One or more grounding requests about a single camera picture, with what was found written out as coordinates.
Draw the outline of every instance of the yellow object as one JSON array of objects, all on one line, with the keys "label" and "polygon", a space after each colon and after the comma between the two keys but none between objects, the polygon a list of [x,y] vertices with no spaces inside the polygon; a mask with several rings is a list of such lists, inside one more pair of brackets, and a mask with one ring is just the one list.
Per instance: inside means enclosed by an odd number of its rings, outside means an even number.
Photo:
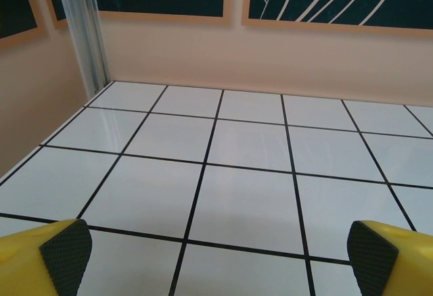
[{"label": "yellow object", "polygon": [[83,220],[65,220],[2,237],[0,295],[73,295],[64,291],[78,290],[90,250],[91,237]]},{"label": "yellow object", "polygon": [[[382,296],[433,295],[433,237],[374,221],[362,223],[398,249]],[[365,255],[377,251],[374,249],[377,244],[370,245],[366,245]]]}]

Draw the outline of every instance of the wooden frame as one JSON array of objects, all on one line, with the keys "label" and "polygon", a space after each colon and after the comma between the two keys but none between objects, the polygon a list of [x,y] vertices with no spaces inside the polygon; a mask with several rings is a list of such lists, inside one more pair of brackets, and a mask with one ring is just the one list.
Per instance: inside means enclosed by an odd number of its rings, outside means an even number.
[{"label": "wooden frame", "polygon": [[54,10],[53,0],[47,0],[49,14],[51,15],[51,19],[53,20],[55,29],[63,29],[68,26],[68,21],[66,19],[57,20],[57,16]]},{"label": "wooden frame", "polygon": [[99,11],[103,18],[121,19],[121,20],[149,20],[163,22],[192,22],[203,24],[222,24],[229,25],[231,23],[231,2],[232,0],[224,0],[223,16],[208,17],[208,16],[184,16],[177,14],[148,14],[140,12],[121,12],[121,11]]},{"label": "wooden frame", "polygon": [[356,26],[350,24],[322,24],[318,22],[296,22],[296,21],[277,21],[250,19],[250,0],[244,0],[242,8],[242,26],[279,28],[279,29],[298,29],[313,31],[333,31],[333,32],[358,32],[367,34],[389,34],[403,36],[433,36],[433,30],[414,29],[414,28],[393,28],[380,26]]},{"label": "wooden frame", "polygon": [[20,32],[19,34],[13,34],[11,36],[0,39],[0,49],[13,47],[27,41],[31,41],[39,36],[45,34],[45,25],[43,23],[43,18],[39,10],[37,0],[28,0],[32,8],[32,13],[36,21],[36,28]]}]

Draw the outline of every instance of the white floor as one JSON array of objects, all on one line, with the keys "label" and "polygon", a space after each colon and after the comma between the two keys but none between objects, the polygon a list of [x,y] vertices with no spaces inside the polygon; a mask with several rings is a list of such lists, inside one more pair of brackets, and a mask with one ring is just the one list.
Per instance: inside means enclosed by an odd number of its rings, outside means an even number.
[{"label": "white floor", "polygon": [[355,220],[433,235],[433,108],[115,82],[0,180],[0,236],[83,218],[79,295],[359,296]]}]

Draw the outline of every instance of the black rubber pad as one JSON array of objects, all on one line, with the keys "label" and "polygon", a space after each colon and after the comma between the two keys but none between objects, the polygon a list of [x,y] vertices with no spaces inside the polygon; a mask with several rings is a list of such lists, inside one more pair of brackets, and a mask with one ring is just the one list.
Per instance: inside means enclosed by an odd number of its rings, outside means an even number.
[{"label": "black rubber pad", "polygon": [[75,296],[92,250],[84,220],[77,220],[39,248],[59,296]]},{"label": "black rubber pad", "polygon": [[347,251],[362,295],[382,296],[398,249],[364,223],[353,222]]}]

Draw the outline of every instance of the beige wall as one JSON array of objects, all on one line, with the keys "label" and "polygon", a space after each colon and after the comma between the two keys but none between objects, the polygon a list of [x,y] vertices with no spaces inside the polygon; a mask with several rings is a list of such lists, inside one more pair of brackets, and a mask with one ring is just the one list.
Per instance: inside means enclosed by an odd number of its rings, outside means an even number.
[{"label": "beige wall", "polygon": [[104,20],[112,77],[433,105],[433,39]]},{"label": "beige wall", "polygon": [[0,175],[86,101],[69,32],[38,3],[47,34],[0,51]]}]

